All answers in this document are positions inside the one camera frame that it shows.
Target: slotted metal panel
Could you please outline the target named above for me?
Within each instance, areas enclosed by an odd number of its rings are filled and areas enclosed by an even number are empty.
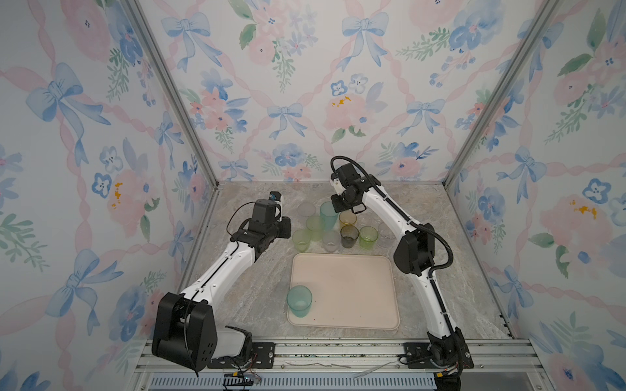
[[[262,373],[261,381],[248,390],[436,390],[431,373]],[[241,379],[224,378],[222,373],[155,373],[149,390],[240,390],[233,386]]]

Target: glass cup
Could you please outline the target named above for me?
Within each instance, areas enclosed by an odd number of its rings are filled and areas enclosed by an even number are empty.
[[[364,226],[359,231],[359,245],[363,250],[371,250],[378,239],[378,231],[373,226]]]
[[[313,295],[304,285],[297,285],[289,290],[287,294],[287,305],[291,312],[299,318],[304,318],[311,309]]]
[[[329,253],[334,253],[341,243],[341,235],[337,231],[328,231],[322,237],[322,246]]]
[[[302,226],[307,226],[307,219],[312,215],[315,215],[315,205],[310,202],[303,202],[298,205],[297,213],[298,213],[298,221]]]
[[[303,253],[311,244],[311,231],[297,230],[291,235],[291,240],[294,242],[295,249]]]
[[[322,240],[324,234],[324,219],[320,216],[311,216],[307,219],[307,228],[311,231],[311,241]]]
[[[327,201],[319,207],[319,215],[324,219],[325,231],[330,231],[335,227],[335,223],[337,223],[337,212],[335,212],[335,208],[332,205],[332,202]]]
[[[341,228],[346,225],[355,225],[357,217],[351,210],[344,210],[339,214],[339,223],[341,224]]]
[[[396,236],[385,223],[378,225],[378,241],[376,244],[381,248],[389,248],[396,242]]]
[[[359,238],[359,230],[354,225],[346,225],[341,228],[341,245],[344,248],[352,248]]]

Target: cup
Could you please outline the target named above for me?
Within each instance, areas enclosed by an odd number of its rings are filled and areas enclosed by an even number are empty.
[[[322,246],[329,253],[334,253],[341,243],[341,235],[337,231],[328,231],[322,237]]]
[[[355,225],[357,217],[351,210],[344,210],[339,214],[339,223],[341,224],[341,228],[346,225]]]
[[[332,205],[332,202],[327,201],[319,207],[319,215],[324,219],[325,231],[330,231],[335,227],[337,222],[337,212]]]
[[[371,250],[378,239],[378,231],[373,226],[364,226],[359,231],[359,246],[363,250]]]
[[[291,234],[291,240],[294,242],[294,247],[299,252],[303,253],[311,244],[311,231],[309,230],[297,230]]]
[[[346,225],[341,228],[341,245],[344,248],[352,248],[359,238],[359,230],[354,225]]]
[[[298,213],[298,221],[302,226],[307,226],[307,219],[312,215],[315,215],[315,205],[306,201],[298,205],[297,213]]]
[[[311,241],[322,240],[324,234],[324,219],[320,216],[311,216],[307,219],[307,228],[311,231]]]
[[[396,236],[393,231],[391,231],[390,227],[388,227],[385,223],[380,223],[378,225],[378,241],[376,244],[381,248],[389,248],[394,245],[396,242]]]
[[[313,295],[304,285],[297,285],[291,288],[287,294],[287,305],[291,312],[299,318],[307,316],[312,302]]]

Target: gray marble surface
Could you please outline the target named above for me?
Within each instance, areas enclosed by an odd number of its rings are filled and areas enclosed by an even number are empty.
[[[443,297],[462,329],[465,338],[509,338],[499,317],[498,307],[479,268],[458,221],[453,207],[441,185],[414,183],[383,183],[385,189],[408,213],[422,223],[430,222],[454,251],[454,263],[438,271]],[[284,215],[292,217],[292,231],[303,228],[295,218],[297,206],[308,200],[318,207],[330,200],[328,183],[226,183],[221,190],[209,233],[192,272],[197,279],[215,261],[227,242],[226,223],[241,204],[267,198],[270,191],[280,191],[284,200]],[[243,207],[233,219],[230,231],[248,218],[252,205]],[[377,227],[377,216],[371,212],[359,214],[357,227]],[[358,244],[339,253],[384,255],[393,262],[394,249],[375,246],[365,251]],[[312,243],[307,252],[324,253],[319,242]],[[246,270],[226,294],[215,312],[218,325],[231,325],[252,332],[257,337],[355,337],[355,338],[426,338],[426,321],[417,295],[408,278],[393,265],[394,284],[400,312],[396,330],[294,326],[287,321],[287,303],[291,266],[297,254],[291,240],[278,239],[259,260]],[[444,248],[436,242],[436,263],[446,260]]]

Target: wall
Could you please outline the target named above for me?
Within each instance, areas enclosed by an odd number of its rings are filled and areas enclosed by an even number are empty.
[[[623,0],[564,1],[449,188],[560,391],[626,389],[625,14]]]
[[[0,9],[0,389],[121,390],[208,185],[117,2]]]
[[[445,177],[541,1],[140,3],[219,179],[347,155],[415,181]]]

